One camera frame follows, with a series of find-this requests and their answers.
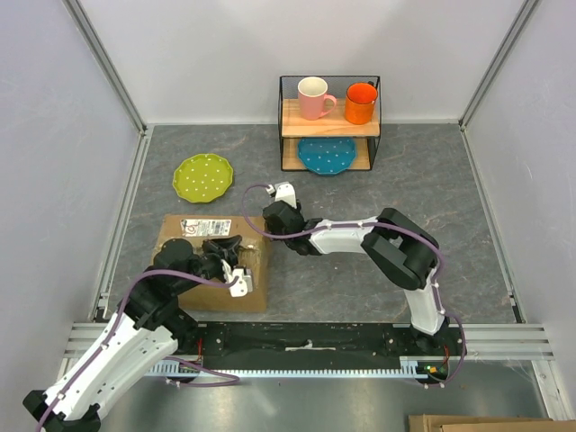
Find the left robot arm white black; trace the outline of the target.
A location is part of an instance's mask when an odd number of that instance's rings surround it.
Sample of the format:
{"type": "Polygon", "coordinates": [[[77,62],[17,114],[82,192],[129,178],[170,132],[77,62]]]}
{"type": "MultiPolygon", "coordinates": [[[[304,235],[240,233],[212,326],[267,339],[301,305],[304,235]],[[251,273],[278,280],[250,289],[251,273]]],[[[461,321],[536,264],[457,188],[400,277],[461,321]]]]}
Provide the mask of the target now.
{"type": "Polygon", "coordinates": [[[24,398],[37,430],[98,430],[107,410],[152,366],[194,350],[198,323],[178,297],[202,284],[229,289],[242,281],[241,240],[207,239],[199,253],[184,238],[166,241],[73,368],[24,398]]]}

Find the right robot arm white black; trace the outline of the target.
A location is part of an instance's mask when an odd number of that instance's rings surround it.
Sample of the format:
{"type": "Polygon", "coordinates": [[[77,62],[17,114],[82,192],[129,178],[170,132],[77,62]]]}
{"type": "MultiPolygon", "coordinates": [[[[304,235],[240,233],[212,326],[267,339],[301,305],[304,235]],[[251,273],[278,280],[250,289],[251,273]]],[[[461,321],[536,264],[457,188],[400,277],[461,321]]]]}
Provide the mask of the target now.
{"type": "Polygon", "coordinates": [[[433,354],[447,344],[449,318],[441,305],[437,277],[444,257],[437,241],[401,212],[354,221],[306,220],[299,205],[273,202],[263,209],[266,235],[302,256],[357,253],[371,258],[404,290],[413,346],[433,354]]]}

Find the brown cardboard express box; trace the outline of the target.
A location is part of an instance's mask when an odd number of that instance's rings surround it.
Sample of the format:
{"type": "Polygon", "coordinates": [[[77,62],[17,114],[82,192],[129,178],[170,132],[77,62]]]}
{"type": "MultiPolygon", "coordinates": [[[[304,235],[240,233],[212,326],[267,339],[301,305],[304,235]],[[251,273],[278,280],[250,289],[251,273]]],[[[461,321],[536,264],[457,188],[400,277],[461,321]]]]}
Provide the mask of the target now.
{"type": "Polygon", "coordinates": [[[191,311],[264,312],[267,305],[269,241],[251,226],[260,217],[168,214],[154,249],[157,266],[190,272],[200,265],[210,284],[198,284],[179,295],[180,307],[191,311]]]}

